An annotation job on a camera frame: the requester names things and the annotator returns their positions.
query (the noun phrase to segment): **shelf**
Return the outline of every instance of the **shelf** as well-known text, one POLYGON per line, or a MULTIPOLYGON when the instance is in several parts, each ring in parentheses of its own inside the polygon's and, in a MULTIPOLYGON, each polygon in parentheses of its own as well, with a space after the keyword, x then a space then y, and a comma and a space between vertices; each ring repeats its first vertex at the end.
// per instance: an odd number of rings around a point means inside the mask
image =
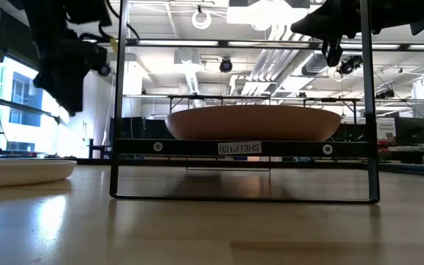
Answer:
POLYGON ((178 141, 155 139, 118 139, 115 146, 119 154, 133 155, 321 158, 364 158, 368 156, 367 150, 370 149, 370 144, 367 142, 178 141))

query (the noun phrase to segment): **black cable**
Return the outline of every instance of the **black cable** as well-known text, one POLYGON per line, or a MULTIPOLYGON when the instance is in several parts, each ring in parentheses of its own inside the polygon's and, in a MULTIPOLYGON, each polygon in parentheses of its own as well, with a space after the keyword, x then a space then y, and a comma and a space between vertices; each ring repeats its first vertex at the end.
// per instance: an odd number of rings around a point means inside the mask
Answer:
MULTIPOLYGON (((114 8, 112 7, 112 4, 110 4, 110 0, 106 0, 106 4, 109 10, 112 12, 112 14, 114 14, 114 16, 120 20, 119 14, 114 10, 114 8)), ((133 29, 133 27, 130 26, 130 24, 128 23, 127 23, 127 27, 133 32, 133 34, 135 34, 135 36, 137 37, 137 40, 140 40, 140 36, 138 36, 138 33, 133 29)))
POLYGON ((110 36, 109 34, 107 34, 107 33, 106 33, 103 29, 102 29, 102 26, 101 26, 101 24, 100 24, 100 23, 97 25, 97 29, 99 30, 99 34, 100 34, 103 38, 106 38, 106 39, 108 39, 108 40, 112 39, 112 36, 110 36))

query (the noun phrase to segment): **pipe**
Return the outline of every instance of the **pipe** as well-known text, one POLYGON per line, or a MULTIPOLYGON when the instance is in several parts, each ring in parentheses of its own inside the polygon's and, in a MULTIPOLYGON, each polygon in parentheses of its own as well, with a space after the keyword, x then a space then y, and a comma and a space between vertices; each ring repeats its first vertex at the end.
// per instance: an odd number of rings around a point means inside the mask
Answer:
MULTIPOLYGON (((271 25, 271 33, 269 34, 268 40, 273 40, 274 37, 276 36, 276 32, 278 30, 278 26, 273 24, 271 25)), ((259 56, 258 62, 255 64, 255 68, 253 68, 253 70, 251 71, 250 74, 250 80, 255 80, 257 78, 255 78, 256 75, 256 71, 261 67, 263 61, 265 60, 266 54, 267 54, 268 50, 264 49, 263 51, 261 51, 261 54, 259 56)))
POLYGON ((259 83, 256 92, 253 96, 260 96, 270 85, 271 83, 259 83))
MULTIPOLYGON (((287 26, 287 30, 286 30, 286 34, 284 34, 283 36, 283 40, 289 40, 289 38, 292 37, 292 40, 294 39, 298 39, 300 38, 300 34, 294 34, 291 31, 291 26, 288 25, 287 26)), ((286 51, 280 51, 280 56, 278 58, 278 61, 274 64, 274 66, 272 67, 272 69, 270 69, 269 73, 266 75, 266 80, 272 81, 272 77, 279 74, 279 70, 282 71, 282 68, 287 66, 291 60, 291 58, 289 59, 289 52, 288 50, 286 51)))
POLYGON ((235 84, 235 80, 237 80, 239 78, 239 76, 237 74, 234 74, 231 78, 230 78, 230 93, 229 95, 233 95, 233 92, 235 92, 235 88, 236 88, 236 84, 235 84))
MULTIPOLYGON (((306 37, 306 36, 302 36, 301 34, 295 34, 294 36, 292 36, 291 41, 297 41, 299 39, 309 39, 310 37, 306 37)), ((297 55, 298 51, 295 50, 286 50, 284 51, 287 55, 285 56, 285 60, 283 63, 281 63, 281 65, 279 66, 279 68, 276 70, 276 72, 271 76, 271 80, 274 81, 278 78, 278 76, 284 71, 284 68, 287 67, 290 62, 292 61, 292 59, 294 59, 295 55, 297 55)))
POLYGON ((241 96, 246 96, 250 93, 253 87, 255 87, 255 84, 252 84, 251 82, 246 82, 244 84, 243 90, 241 91, 241 96))
MULTIPOLYGON (((281 38, 284 35, 284 32, 286 31, 286 26, 284 25, 278 25, 278 31, 276 32, 276 36, 274 37, 274 40, 281 40, 281 38)), ((276 61, 276 58, 281 54, 282 51, 279 50, 269 50, 266 62, 264 63, 264 67, 258 72, 258 80, 265 81, 264 76, 266 75, 266 72, 268 72, 271 68, 272 62, 276 61)))

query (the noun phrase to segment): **white wall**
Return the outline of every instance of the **white wall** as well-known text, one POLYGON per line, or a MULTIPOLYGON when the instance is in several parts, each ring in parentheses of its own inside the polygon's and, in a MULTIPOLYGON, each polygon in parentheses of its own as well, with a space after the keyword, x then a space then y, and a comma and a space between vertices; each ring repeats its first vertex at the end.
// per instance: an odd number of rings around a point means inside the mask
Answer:
MULTIPOLYGON (((172 113, 187 110, 188 105, 178 104, 172 110, 172 113)), ((141 116, 145 118, 149 118, 151 115, 168 115, 169 114, 169 104, 143 104, 141 106, 141 116)))
POLYGON ((83 111, 70 118, 66 128, 59 130, 57 152, 60 156, 87 158, 89 138, 94 140, 95 145, 102 144, 106 124, 112 116, 112 101, 111 84, 89 72, 83 82, 83 111))
POLYGON ((141 117, 141 99, 127 98, 122 99, 122 118, 141 117))
POLYGON ((413 110, 399 111, 398 116, 403 118, 413 118, 413 110))

